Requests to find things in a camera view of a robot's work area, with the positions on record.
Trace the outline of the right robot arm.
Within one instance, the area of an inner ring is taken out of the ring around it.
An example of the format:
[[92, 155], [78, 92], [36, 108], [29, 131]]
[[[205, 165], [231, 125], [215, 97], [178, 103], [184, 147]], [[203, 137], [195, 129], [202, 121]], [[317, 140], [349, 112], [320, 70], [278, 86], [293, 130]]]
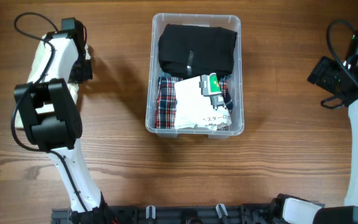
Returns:
[[270, 221], [281, 223], [358, 223], [358, 30], [353, 32], [346, 59], [322, 57], [308, 81], [340, 99], [347, 107], [352, 131], [351, 177], [344, 204], [324, 207], [307, 200], [280, 195], [270, 207]]

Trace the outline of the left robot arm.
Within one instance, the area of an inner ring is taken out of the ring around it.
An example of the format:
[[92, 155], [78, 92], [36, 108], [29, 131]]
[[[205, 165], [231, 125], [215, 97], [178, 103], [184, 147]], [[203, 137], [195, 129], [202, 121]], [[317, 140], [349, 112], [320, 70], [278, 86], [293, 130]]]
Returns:
[[76, 106], [78, 84], [93, 77], [86, 27], [74, 17], [62, 19], [62, 27], [40, 37], [27, 83], [14, 89], [16, 106], [11, 119], [21, 120], [30, 146], [28, 151], [46, 153], [60, 173], [70, 198], [72, 223], [116, 223], [104, 197], [93, 181], [81, 151], [83, 132]]

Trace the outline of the red navy plaid shirt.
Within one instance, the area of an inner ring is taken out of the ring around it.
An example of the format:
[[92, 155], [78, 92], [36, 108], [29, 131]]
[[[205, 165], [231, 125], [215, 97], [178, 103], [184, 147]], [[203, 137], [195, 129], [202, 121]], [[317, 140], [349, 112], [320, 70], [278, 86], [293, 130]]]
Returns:
[[[160, 77], [158, 79], [158, 96], [156, 103], [157, 110], [155, 112], [155, 127], [157, 129], [175, 129], [174, 122], [177, 99], [174, 85], [182, 80], [186, 79], [166, 76]], [[219, 84], [221, 85], [224, 101], [227, 108], [229, 109], [229, 112], [231, 113], [233, 103], [227, 90], [227, 83], [223, 78], [218, 78], [218, 80]], [[221, 128], [218, 131], [225, 131], [227, 127], [228, 126]]]

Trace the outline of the black garment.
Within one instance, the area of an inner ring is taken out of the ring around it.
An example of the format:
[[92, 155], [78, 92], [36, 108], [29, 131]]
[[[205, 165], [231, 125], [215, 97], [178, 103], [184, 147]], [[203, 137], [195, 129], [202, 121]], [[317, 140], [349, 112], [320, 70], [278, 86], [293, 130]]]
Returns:
[[173, 77], [193, 78], [234, 68], [237, 32], [222, 27], [167, 24], [158, 40], [160, 68]]

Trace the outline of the white printed t-shirt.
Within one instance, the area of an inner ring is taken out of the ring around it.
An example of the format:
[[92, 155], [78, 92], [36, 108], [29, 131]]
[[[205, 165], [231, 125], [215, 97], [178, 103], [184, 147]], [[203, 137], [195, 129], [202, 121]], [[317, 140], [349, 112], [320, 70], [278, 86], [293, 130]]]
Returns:
[[215, 73], [177, 82], [175, 129], [217, 131], [231, 124], [231, 113], [224, 101]]

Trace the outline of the cream white cloth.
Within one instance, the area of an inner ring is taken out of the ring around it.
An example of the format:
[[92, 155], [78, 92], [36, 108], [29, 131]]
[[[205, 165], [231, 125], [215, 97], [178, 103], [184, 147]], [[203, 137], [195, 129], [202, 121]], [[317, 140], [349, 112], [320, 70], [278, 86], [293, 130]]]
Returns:
[[66, 81], [70, 95], [76, 103], [80, 83], [70, 82], [70, 72], [80, 55], [84, 56], [85, 59], [91, 59], [88, 46], [78, 47], [75, 40], [71, 37], [58, 37], [57, 35], [53, 35], [49, 42], [55, 48], [55, 55], [50, 68], [47, 70], [46, 75], [41, 78], [41, 74], [51, 56], [51, 47], [41, 41], [35, 52], [27, 83], [34, 83], [39, 78], [41, 78], [41, 83], [49, 82], [54, 78], [62, 78]]

